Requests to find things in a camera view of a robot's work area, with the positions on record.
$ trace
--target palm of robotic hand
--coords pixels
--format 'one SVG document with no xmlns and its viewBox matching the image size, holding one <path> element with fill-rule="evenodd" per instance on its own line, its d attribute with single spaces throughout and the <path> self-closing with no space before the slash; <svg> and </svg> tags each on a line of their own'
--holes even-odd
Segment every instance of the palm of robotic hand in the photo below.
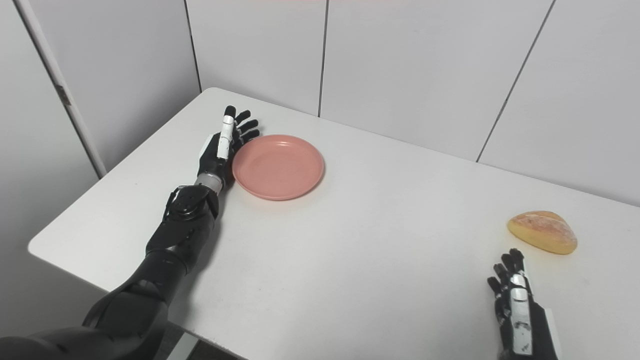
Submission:
<svg viewBox="0 0 640 360">
<path fill-rule="evenodd" d="M 495 315 L 500 324 L 503 351 L 500 360 L 558 360 L 545 310 L 533 300 L 518 249 L 502 255 L 493 266 L 498 279 L 487 279 L 495 293 Z"/>
<path fill-rule="evenodd" d="M 249 110 L 236 116 L 236 108 L 227 106 L 222 131 L 211 138 L 200 157 L 199 177 L 202 174 L 215 176 L 221 180 L 222 187 L 233 182 L 231 164 L 236 152 L 244 144 L 260 136 L 258 120 L 245 121 L 250 117 Z"/>
</svg>

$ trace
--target table surface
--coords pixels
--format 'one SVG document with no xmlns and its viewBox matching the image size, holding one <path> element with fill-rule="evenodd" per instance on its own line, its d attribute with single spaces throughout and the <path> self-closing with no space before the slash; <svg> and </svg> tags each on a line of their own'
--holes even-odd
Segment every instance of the table surface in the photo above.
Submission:
<svg viewBox="0 0 640 360">
<path fill-rule="evenodd" d="M 233 186 L 170 320 L 251 360 L 493 359 L 492 265 L 525 254 L 564 359 L 640 351 L 640 208 L 208 89 L 47 226 L 29 251 L 105 290 L 136 269 L 170 192 L 191 184 L 228 104 L 265 134 L 314 144 L 326 162 L 306 196 L 272 202 Z M 524 211 L 559 213 L 578 249 L 512 236 Z"/>
</svg>

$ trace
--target bread roll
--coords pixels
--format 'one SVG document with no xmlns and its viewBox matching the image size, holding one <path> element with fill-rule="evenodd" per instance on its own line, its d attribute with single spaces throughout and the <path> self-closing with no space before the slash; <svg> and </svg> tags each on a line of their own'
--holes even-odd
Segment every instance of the bread roll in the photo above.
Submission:
<svg viewBox="0 0 640 360">
<path fill-rule="evenodd" d="M 529 211 L 507 223 L 509 231 L 535 247 L 568 255 L 578 247 L 571 227 L 558 214 L 551 211 Z"/>
</svg>

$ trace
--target robot finger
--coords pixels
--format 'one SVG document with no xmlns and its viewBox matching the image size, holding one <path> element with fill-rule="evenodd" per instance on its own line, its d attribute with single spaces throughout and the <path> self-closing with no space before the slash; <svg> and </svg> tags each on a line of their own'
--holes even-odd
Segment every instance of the robot finger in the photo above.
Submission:
<svg viewBox="0 0 640 360">
<path fill-rule="evenodd" d="M 238 131 L 240 132 L 240 135 L 245 134 L 247 131 L 255 129 L 256 127 L 258 127 L 258 120 L 249 120 L 247 122 L 245 122 L 244 124 L 242 124 L 241 126 L 238 127 Z"/>
<path fill-rule="evenodd" d="M 524 255 L 518 249 L 509 250 L 509 255 L 516 266 L 516 271 L 524 271 Z"/>
<path fill-rule="evenodd" d="M 239 126 L 240 123 L 242 123 L 243 121 L 245 121 L 246 119 L 251 117 L 251 112 L 249 110 L 244 110 L 243 112 L 241 112 L 240 114 L 238 114 L 236 116 L 236 126 Z"/>
<path fill-rule="evenodd" d="M 517 272 L 513 259 L 511 259 L 511 255 L 503 254 L 501 259 L 502 259 L 502 262 L 504 263 L 504 266 L 506 266 L 507 270 L 509 270 L 510 273 Z"/>
<path fill-rule="evenodd" d="M 249 141 L 255 139 L 258 136 L 260 136 L 260 130 L 252 129 L 240 135 L 240 140 L 242 140 L 242 143 L 248 143 Z"/>
<path fill-rule="evenodd" d="M 493 292 L 495 293 L 495 296 L 498 296 L 502 293 L 502 289 L 500 288 L 500 281 L 498 281 L 498 279 L 492 276 L 487 278 L 486 282 L 489 284 L 491 290 L 493 290 Z"/>
<path fill-rule="evenodd" d="M 498 278 L 500 278 L 500 282 L 502 284 L 506 284 L 509 282 L 509 273 L 503 264 L 496 264 L 493 266 L 493 271 L 495 271 Z"/>
</svg>

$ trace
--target robotic arm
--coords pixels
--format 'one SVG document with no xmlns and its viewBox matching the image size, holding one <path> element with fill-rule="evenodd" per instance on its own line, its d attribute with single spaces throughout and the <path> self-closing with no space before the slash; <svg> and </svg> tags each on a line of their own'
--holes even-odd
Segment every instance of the robotic arm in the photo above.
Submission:
<svg viewBox="0 0 640 360">
<path fill-rule="evenodd" d="M 192 271 L 218 217 L 218 194 L 233 180 L 234 154 L 259 136 L 257 120 L 225 111 L 223 131 L 200 158 L 196 184 L 170 196 L 146 256 L 123 285 L 89 310 L 82 326 L 28 337 L 0 339 L 0 360 L 153 359 L 164 335 L 168 307 L 181 280 Z"/>
</svg>

